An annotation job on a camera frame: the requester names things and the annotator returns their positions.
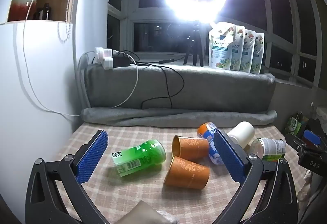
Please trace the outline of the blue orange Arctic Ocean cup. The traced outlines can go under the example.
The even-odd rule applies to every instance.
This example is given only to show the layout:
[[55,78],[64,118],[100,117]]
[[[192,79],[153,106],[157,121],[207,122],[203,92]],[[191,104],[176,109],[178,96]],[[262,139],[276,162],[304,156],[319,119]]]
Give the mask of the blue orange Arctic Ocean cup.
[[207,122],[201,125],[197,130],[197,136],[200,138],[205,138],[209,143],[208,156],[211,159],[211,162],[216,165],[223,165],[221,156],[219,155],[217,149],[214,145],[214,136],[215,132],[218,131],[216,125],[212,122]]

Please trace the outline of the refill pouch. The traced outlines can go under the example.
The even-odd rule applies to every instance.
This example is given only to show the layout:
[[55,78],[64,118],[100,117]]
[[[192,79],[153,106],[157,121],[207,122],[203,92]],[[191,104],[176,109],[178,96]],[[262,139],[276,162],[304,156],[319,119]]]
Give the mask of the refill pouch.
[[242,52],[244,46],[245,27],[236,26],[234,34],[234,41],[232,43],[232,58],[231,67],[232,71],[239,71],[241,67]]
[[244,45],[241,58],[240,71],[250,73],[253,60],[253,52],[255,45],[256,32],[252,30],[245,30]]
[[251,73],[260,74],[263,55],[264,55],[264,33],[257,33],[255,36],[253,59],[251,65]]
[[230,70],[235,32],[234,24],[218,22],[208,33],[210,68]]

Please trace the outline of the grey fleece blanket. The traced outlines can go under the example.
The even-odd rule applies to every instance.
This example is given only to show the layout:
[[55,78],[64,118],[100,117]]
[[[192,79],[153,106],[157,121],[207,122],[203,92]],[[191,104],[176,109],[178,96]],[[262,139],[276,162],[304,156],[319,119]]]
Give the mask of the grey fleece blanket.
[[84,71],[87,108],[82,119],[108,126],[197,128],[213,122],[220,128],[242,121],[271,124],[275,77],[194,66],[128,66]]

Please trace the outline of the green carton box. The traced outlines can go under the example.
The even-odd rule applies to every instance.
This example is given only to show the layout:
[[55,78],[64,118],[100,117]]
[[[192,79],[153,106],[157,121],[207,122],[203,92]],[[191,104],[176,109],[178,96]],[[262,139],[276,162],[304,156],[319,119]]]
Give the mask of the green carton box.
[[291,115],[287,121],[286,127],[284,128],[284,135],[288,133],[301,138],[307,126],[309,118],[303,115],[302,112],[297,112]]

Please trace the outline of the orange paper cup rear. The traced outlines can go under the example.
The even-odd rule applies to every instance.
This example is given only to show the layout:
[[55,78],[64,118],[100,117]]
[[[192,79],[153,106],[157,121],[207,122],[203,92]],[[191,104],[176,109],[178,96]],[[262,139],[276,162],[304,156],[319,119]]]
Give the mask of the orange paper cup rear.
[[197,160],[207,157],[209,142],[204,138],[174,136],[171,151],[173,156],[185,160]]

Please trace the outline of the black tripod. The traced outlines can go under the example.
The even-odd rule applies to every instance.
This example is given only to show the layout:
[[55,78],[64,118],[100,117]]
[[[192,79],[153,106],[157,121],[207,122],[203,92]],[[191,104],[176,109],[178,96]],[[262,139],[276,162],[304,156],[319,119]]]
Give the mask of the black tripod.
[[191,23],[187,33],[187,49],[184,57],[184,65],[187,64],[190,53],[193,54],[193,66],[197,65],[199,58],[200,67],[204,67],[201,36],[199,32],[199,22]]

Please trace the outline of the white power plug adapter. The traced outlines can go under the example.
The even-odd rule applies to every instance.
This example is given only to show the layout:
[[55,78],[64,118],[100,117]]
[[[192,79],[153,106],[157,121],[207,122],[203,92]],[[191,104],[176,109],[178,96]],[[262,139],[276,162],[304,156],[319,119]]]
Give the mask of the white power plug adapter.
[[113,50],[108,48],[95,48],[95,62],[101,64],[105,70],[111,70],[114,67]]

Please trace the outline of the orange paper cup front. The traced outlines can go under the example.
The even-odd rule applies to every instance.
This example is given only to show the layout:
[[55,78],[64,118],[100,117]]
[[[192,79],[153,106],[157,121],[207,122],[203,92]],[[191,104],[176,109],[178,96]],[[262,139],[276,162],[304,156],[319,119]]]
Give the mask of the orange paper cup front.
[[173,156],[164,185],[202,190],[209,176],[209,167]]

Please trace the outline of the dark bottle on shelf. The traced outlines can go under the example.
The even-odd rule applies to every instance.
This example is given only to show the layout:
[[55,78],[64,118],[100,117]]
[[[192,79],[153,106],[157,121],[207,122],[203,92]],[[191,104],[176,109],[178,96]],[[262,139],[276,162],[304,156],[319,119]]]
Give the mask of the dark bottle on shelf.
[[33,15],[34,20],[49,20],[51,17],[51,7],[49,3],[45,3],[43,7],[37,8]]

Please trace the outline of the orange paper cup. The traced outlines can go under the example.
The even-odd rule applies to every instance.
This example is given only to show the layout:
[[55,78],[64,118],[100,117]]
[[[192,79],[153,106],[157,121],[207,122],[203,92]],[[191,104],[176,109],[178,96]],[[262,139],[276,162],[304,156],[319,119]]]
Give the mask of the orange paper cup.
[[197,160],[207,157],[209,142],[204,138],[174,136],[171,151],[173,156],[185,160]]
[[173,156],[164,185],[202,190],[209,176],[209,167]]

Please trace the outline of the black power adapter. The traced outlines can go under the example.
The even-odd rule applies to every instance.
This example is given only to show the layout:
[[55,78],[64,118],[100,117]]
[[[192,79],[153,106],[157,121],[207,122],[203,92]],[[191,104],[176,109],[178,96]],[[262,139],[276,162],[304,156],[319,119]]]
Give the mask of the black power adapter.
[[131,60],[126,54],[116,54],[113,56],[113,68],[128,67],[130,64]]

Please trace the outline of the green plastic cup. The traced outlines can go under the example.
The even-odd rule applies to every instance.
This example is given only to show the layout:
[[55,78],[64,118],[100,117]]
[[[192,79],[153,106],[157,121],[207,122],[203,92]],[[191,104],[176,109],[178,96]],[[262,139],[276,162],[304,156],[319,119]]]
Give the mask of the green plastic cup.
[[123,177],[162,164],[166,160],[166,151],[158,140],[151,139],[130,149],[113,152],[111,157],[119,176]]

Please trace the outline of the green orange labelled cup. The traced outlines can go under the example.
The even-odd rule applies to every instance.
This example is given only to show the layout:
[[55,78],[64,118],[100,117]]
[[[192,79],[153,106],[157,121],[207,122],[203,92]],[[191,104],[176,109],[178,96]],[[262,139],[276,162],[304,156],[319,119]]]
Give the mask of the green orange labelled cup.
[[286,154],[286,143],[281,139],[258,138],[251,143],[249,153],[261,160],[277,162]]

